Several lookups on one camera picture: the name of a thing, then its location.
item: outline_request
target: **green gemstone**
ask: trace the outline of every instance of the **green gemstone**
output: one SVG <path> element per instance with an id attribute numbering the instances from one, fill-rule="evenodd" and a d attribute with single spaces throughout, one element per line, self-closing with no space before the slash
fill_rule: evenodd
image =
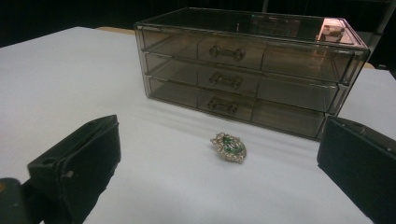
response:
<path id="1" fill-rule="evenodd" d="M 224 150 L 229 153 L 239 153 L 245 149 L 244 144 L 233 138 L 223 137 Z"/>

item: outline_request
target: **drawer handle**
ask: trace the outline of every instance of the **drawer handle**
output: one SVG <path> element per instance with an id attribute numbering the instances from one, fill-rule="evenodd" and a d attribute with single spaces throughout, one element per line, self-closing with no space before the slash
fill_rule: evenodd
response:
<path id="1" fill-rule="evenodd" d="M 209 50 L 209 54 L 212 58 L 217 58 L 219 55 L 231 56 L 234 60 L 239 62 L 245 57 L 246 52 L 244 49 L 229 50 L 222 49 L 219 45 L 215 45 Z"/>
<path id="2" fill-rule="evenodd" d="M 220 83 L 223 85 L 231 86 L 234 90 L 238 90 L 243 80 L 244 79 L 242 79 L 240 76 L 227 77 L 220 72 L 216 72 L 212 75 L 212 77 L 210 77 L 209 82 L 214 86 Z"/>
<path id="3" fill-rule="evenodd" d="M 225 110 L 231 115 L 234 114 L 236 112 L 236 110 L 238 109 L 238 105 L 235 104 L 234 102 L 220 100 L 216 96 L 214 96 L 209 101 L 209 103 L 207 104 L 207 107 L 211 110 L 214 110 L 214 109 Z"/>

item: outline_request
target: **plastic storage box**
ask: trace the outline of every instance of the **plastic storage box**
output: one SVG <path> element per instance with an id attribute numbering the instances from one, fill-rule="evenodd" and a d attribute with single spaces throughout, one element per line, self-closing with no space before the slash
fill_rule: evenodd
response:
<path id="1" fill-rule="evenodd" d="M 344 19 L 183 8 L 134 28 L 148 98 L 313 139 L 370 54 Z"/>

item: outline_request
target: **white table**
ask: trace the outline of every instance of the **white table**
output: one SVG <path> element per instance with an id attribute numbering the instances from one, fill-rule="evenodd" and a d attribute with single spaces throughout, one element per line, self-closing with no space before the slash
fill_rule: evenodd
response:
<path id="1" fill-rule="evenodd" d="M 396 138 L 396 85 L 363 69 L 341 117 Z M 73 28 L 0 49 L 0 176 L 117 114 L 122 159 L 85 223 L 371 223 L 318 167 L 318 142 L 145 96 L 134 36 Z M 209 142 L 239 136 L 241 164 Z"/>

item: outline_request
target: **jeweled brooch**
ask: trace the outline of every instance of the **jeweled brooch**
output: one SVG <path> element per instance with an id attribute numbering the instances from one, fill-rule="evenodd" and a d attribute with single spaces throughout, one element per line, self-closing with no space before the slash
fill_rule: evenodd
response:
<path id="1" fill-rule="evenodd" d="M 218 133 L 216 138 L 210 139 L 216 146 L 220 156 L 226 161 L 242 163 L 247 155 L 245 145 L 238 137 L 227 133 Z"/>

